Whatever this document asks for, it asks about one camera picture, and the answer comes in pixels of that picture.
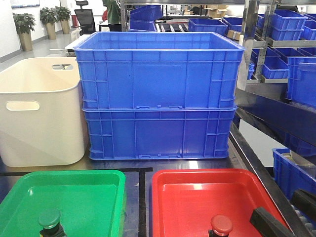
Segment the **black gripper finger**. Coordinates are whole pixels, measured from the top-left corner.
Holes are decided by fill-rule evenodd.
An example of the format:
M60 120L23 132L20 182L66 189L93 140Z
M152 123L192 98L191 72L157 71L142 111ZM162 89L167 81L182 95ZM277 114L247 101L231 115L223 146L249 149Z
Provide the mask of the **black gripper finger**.
M253 210L250 223L263 237L294 237L295 235L265 208Z
M291 204L307 216L316 215L316 196L308 191L297 189L294 191Z

